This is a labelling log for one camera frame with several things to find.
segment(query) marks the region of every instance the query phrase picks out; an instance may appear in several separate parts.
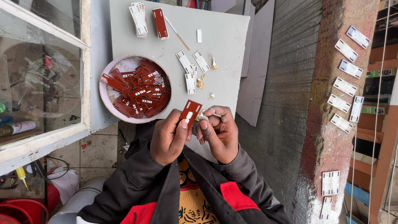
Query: tiled floor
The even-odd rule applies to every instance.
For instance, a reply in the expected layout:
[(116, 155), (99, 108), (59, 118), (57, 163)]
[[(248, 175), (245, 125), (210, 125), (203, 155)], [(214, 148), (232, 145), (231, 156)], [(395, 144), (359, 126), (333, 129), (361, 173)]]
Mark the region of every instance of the tiled floor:
[[(118, 162), (118, 123), (114, 123), (80, 141), (58, 149), (51, 157), (65, 160), (80, 176), (80, 187), (92, 177), (109, 177)], [(58, 166), (66, 165), (54, 160)]]

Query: concrete wall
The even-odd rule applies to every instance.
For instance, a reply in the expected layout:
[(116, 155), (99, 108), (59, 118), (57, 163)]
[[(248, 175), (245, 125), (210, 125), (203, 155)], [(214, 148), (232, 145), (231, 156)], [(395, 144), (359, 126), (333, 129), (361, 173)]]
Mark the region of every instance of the concrete wall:
[(257, 126), (236, 114), (239, 142), (293, 212), (322, 0), (275, 1), (271, 50)]

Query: person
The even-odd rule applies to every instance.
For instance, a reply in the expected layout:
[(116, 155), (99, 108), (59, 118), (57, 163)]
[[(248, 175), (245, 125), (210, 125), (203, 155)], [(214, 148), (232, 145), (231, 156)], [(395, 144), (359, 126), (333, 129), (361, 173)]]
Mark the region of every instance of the person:
[(292, 224), (253, 160), (238, 143), (230, 108), (212, 106), (196, 125), (213, 161), (186, 146), (193, 128), (181, 111), (138, 124), (126, 161), (103, 185), (77, 224)]

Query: glue bottle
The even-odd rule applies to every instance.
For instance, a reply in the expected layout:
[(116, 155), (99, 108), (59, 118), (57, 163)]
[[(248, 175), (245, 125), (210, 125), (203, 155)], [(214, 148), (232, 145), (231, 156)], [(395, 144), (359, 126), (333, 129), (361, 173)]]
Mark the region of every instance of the glue bottle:
[(23, 167), (20, 167), (20, 168), (16, 169), (15, 171), (17, 171), (18, 178), (20, 180), (22, 180), (23, 183), (25, 184), (26, 189), (29, 190), (29, 188), (27, 187), (26, 181), (25, 181), (26, 174), (25, 174), (25, 171), (23, 170)]

